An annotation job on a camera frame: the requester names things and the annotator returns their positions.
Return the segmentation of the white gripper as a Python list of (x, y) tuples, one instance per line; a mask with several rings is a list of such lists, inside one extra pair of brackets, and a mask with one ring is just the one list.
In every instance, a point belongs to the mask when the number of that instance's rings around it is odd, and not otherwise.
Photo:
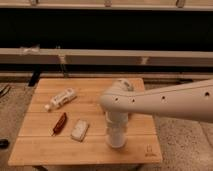
[(107, 112), (106, 122), (109, 128), (116, 128), (125, 131), (128, 123), (127, 113)]

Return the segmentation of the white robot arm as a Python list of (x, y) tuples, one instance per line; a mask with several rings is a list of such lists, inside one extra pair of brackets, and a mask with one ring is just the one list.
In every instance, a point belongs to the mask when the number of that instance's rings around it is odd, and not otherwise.
[(112, 116), (123, 113), (213, 123), (213, 80), (135, 91), (127, 79), (117, 79), (100, 96)]

